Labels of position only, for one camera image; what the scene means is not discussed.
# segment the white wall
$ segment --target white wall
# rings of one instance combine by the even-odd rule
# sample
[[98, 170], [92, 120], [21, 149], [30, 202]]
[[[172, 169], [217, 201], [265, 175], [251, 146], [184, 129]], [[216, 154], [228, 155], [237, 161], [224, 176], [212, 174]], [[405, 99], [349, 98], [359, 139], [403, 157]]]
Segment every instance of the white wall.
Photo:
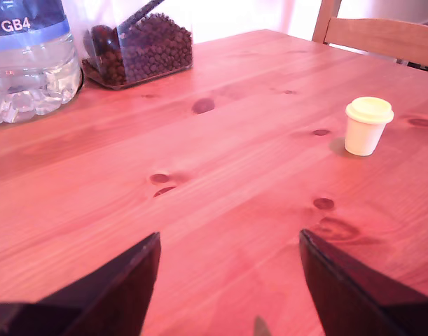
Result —
[[428, 22], [428, 0], [343, 0], [341, 18], [384, 18]]
[[[148, 0], [62, 0], [77, 40], [84, 30], [76, 7], [86, 5], [93, 18], [106, 24], [121, 22]], [[186, 22], [192, 10], [196, 43], [257, 29], [271, 29], [302, 39], [311, 39], [321, 0], [165, 0], [157, 9], [168, 10], [177, 22]], [[391, 18], [409, 22], [428, 21], [428, 0], [343, 0], [341, 18]]]

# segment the water bottle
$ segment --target water bottle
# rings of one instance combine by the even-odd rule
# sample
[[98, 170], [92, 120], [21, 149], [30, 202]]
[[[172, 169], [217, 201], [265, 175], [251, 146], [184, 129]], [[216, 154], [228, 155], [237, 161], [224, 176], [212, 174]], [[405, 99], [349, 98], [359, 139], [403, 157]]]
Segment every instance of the water bottle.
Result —
[[80, 79], [61, 0], [0, 0], [0, 123], [58, 109]]

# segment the wooden chair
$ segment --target wooden chair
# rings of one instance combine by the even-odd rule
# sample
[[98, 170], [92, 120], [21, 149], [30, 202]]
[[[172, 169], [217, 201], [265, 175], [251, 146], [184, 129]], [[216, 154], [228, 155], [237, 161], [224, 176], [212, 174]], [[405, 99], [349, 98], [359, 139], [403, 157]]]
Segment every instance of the wooden chair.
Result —
[[385, 19], [339, 19], [341, 0], [322, 0], [313, 41], [428, 66], [428, 26]]

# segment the cup lid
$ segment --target cup lid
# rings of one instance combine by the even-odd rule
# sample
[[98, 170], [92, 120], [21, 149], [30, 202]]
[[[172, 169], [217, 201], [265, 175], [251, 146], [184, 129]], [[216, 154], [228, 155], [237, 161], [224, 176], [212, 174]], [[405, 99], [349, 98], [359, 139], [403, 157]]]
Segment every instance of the cup lid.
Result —
[[346, 114], [361, 123], [386, 124], [393, 120], [391, 104], [381, 98], [360, 97], [347, 105]]

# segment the table top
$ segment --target table top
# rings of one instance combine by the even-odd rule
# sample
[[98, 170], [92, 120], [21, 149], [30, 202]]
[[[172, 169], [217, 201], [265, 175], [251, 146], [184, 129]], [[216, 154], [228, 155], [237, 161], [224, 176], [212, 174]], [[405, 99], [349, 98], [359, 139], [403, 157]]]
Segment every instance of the table top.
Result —
[[[272, 31], [194, 53], [0, 125], [0, 301], [40, 300], [159, 231], [145, 335], [322, 335], [302, 228], [428, 295], [428, 73]], [[355, 157], [345, 107], [364, 95], [395, 118]]]

